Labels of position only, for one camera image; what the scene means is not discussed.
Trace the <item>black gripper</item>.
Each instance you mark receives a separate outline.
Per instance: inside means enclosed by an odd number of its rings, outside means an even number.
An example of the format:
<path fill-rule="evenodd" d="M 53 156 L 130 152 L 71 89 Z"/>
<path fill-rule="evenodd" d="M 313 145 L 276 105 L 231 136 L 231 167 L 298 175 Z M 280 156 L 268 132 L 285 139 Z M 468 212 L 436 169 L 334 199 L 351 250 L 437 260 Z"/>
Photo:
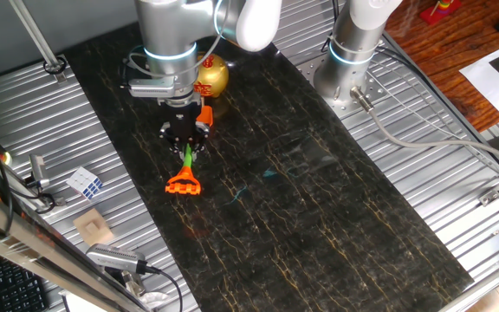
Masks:
<path fill-rule="evenodd" d="M 159 137 L 170 144 L 173 153 L 183 153 L 185 144 L 190 140 L 191 151 L 199 153 L 211 134 L 211 127 L 202 121 L 197 121 L 201 106 L 190 103 L 182 107 L 169 107 L 169 122 L 164 122 L 159 130 Z"/>

